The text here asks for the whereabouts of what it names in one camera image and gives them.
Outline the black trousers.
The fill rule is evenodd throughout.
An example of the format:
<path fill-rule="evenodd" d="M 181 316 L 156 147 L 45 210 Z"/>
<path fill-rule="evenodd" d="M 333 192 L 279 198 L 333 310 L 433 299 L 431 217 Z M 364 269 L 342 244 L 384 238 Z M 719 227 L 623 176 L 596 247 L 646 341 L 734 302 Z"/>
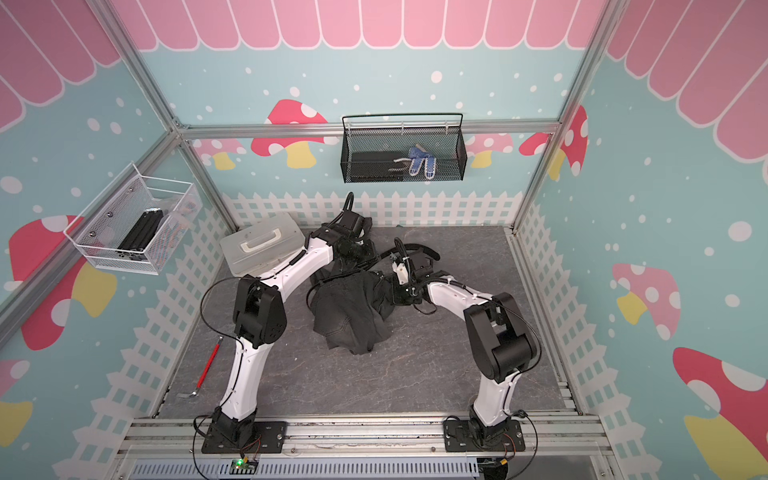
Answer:
<path fill-rule="evenodd" d="M 386 324 L 395 306 L 386 296 L 389 285 L 372 273 L 359 273 L 323 286 L 311 303 L 313 330 L 330 349 L 353 355 L 372 352 L 392 330 Z"/>

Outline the black leather belt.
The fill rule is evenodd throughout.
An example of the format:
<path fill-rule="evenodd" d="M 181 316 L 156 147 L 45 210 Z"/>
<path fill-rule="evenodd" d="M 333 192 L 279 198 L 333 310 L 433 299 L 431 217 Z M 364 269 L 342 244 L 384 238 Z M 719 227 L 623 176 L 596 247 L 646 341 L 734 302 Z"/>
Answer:
<path fill-rule="evenodd" d="M 414 250 L 415 248 L 431 247 L 419 243 L 406 243 L 401 238 L 396 237 L 392 248 L 389 248 L 382 253 L 378 253 L 375 248 L 375 256 L 364 263 L 352 264 L 343 261 L 333 261 L 330 271 L 321 268 L 310 277 L 311 286 L 305 296 L 305 304 L 307 308 L 311 309 L 311 303 L 317 296 L 321 287 L 332 281 L 348 278 L 359 273 L 372 273 L 379 281 L 386 282 L 389 285 L 389 290 L 386 296 L 391 300 L 392 305 L 396 306 L 392 300 L 392 280 L 394 274 L 392 272 L 390 254 L 395 250 L 405 252 L 405 249 Z"/>

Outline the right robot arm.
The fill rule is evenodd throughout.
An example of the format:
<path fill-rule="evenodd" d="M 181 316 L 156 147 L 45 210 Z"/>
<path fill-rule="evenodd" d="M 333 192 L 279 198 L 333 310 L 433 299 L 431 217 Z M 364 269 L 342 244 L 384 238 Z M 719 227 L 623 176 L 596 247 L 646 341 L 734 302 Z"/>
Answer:
<path fill-rule="evenodd" d="M 480 292 L 436 271 L 439 256 L 426 247 L 396 247 L 383 256 L 391 262 L 395 304 L 428 303 L 464 320 L 481 380 L 468 418 L 444 421 L 446 449 L 524 449 L 519 423 L 513 419 L 512 398 L 522 375 L 540 360 L 541 342 L 516 300 L 506 292 Z"/>

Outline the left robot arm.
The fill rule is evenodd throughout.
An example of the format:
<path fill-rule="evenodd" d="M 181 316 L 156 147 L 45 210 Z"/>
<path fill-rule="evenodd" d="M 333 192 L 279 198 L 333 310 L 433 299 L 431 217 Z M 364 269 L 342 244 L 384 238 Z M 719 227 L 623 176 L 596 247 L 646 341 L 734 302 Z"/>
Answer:
<path fill-rule="evenodd" d="M 235 277 L 235 360 L 226 393 L 211 415 L 208 440 L 235 450 L 245 450 L 256 440 L 258 388 L 272 346 L 287 327 L 284 301 L 333 262 L 356 263 L 370 257 L 371 227 L 371 218 L 344 208 L 304 236 L 288 214 L 280 213 L 224 239 L 225 252 L 240 249 L 266 264 Z"/>

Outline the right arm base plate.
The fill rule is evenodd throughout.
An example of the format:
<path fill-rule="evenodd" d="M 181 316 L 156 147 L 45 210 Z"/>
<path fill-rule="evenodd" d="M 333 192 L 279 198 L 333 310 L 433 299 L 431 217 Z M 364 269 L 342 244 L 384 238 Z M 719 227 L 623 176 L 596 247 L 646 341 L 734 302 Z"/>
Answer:
<path fill-rule="evenodd" d="M 520 422 L 511 418 L 488 427 L 476 419 L 450 416 L 443 421 L 442 426 L 447 452 L 519 453 L 526 450 Z"/>

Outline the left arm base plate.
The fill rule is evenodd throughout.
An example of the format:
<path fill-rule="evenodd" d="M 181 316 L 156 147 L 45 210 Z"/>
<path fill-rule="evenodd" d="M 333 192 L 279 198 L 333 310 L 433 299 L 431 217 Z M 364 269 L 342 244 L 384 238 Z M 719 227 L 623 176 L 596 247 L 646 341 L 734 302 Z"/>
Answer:
<path fill-rule="evenodd" d="M 284 421 L 258 421 L 245 429 L 237 441 L 228 439 L 211 427 L 206 433 L 203 454 L 279 454 L 286 439 L 288 423 Z"/>

